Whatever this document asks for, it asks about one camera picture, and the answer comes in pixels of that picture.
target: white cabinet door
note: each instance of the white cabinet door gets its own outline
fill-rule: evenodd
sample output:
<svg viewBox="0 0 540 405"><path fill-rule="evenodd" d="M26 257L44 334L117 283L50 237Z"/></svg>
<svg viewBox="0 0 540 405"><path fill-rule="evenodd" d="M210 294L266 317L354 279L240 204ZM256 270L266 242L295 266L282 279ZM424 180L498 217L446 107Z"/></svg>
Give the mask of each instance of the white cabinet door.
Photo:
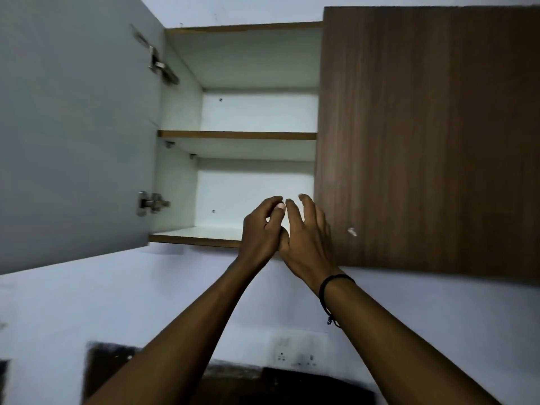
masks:
<svg viewBox="0 0 540 405"><path fill-rule="evenodd" d="M145 245L163 52L140 0L0 0L0 274Z"/></svg>

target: right hand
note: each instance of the right hand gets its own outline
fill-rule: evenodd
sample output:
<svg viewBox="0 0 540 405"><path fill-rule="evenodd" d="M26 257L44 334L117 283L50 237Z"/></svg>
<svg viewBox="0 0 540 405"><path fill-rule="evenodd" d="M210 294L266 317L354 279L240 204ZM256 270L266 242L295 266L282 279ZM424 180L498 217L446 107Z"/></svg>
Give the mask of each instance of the right hand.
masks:
<svg viewBox="0 0 540 405"><path fill-rule="evenodd" d="M298 206L287 199L285 204L291 233L281 228L279 252L287 267L319 295L319 288L328 276L343 272L335 261L325 212L314 204L311 197L301 194L299 199L303 204L305 221L302 221Z"/></svg>

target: forearm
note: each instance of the forearm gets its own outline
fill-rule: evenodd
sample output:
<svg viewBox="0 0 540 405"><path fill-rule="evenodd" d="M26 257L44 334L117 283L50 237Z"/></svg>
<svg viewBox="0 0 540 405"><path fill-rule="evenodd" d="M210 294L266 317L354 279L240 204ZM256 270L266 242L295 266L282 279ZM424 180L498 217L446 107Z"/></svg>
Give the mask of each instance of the forearm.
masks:
<svg viewBox="0 0 540 405"><path fill-rule="evenodd" d="M107 381L87 405L187 402L253 276L253 270L235 261L205 293Z"/></svg>
<svg viewBox="0 0 540 405"><path fill-rule="evenodd" d="M352 281L328 283L325 302L389 404L498 403Z"/></svg>

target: hand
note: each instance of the hand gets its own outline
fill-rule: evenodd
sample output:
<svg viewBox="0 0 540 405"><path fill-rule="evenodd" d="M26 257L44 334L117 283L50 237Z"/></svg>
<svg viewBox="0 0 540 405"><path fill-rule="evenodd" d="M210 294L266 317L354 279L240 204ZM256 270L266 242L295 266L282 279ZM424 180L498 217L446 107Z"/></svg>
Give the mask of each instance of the hand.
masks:
<svg viewBox="0 0 540 405"><path fill-rule="evenodd" d="M278 251L281 221L285 216L283 197L274 196L262 203L244 219L242 243L237 262L246 265L256 274Z"/></svg>
<svg viewBox="0 0 540 405"><path fill-rule="evenodd" d="M343 272L335 261L325 212L314 204L311 197L301 194L299 198L304 207L305 221L302 221L298 206L287 199L291 234L281 228L279 252L287 267L319 295L319 288L328 276Z"/></svg>

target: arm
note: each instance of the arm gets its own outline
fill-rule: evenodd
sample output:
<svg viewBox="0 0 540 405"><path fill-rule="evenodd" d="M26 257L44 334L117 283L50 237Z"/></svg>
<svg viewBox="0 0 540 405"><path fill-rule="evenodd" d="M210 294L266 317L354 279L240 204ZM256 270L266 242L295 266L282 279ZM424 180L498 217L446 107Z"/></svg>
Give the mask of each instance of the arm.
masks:
<svg viewBox="0 0 540 405"><path fill-rule="evenodd" d="M187 403L242 293L276 252L284 216L285 205L278 196L248 215L233 264L86 405Z"/></svg>
<svg viewBox="0 0 540 405"><path fill-rule="evenodd" d="M287 199L291 234L282 229L280 253L318 296L336 265L325 215L301 195L305 221ZM480 385L348 279L331 280L325 303L391 405L499 404Z"/></svg>

